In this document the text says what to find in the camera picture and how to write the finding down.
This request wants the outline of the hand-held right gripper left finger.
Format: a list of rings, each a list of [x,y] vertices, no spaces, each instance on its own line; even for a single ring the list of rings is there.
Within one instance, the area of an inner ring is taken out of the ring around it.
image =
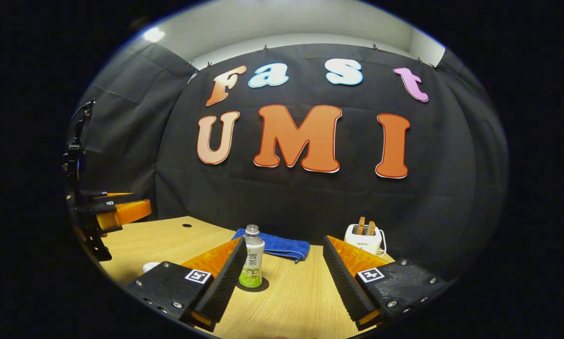
[[[212,332],[223,317],[245,264],[243,237],[181,265],[163,261],[126,285],[161,313]]]

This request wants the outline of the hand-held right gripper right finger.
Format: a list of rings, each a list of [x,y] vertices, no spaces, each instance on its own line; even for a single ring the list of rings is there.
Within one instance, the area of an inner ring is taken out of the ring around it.
[[[448,282],[410,259],[389,261],[325,236],[325,263],[358,330],[387,326],[428,305]]]

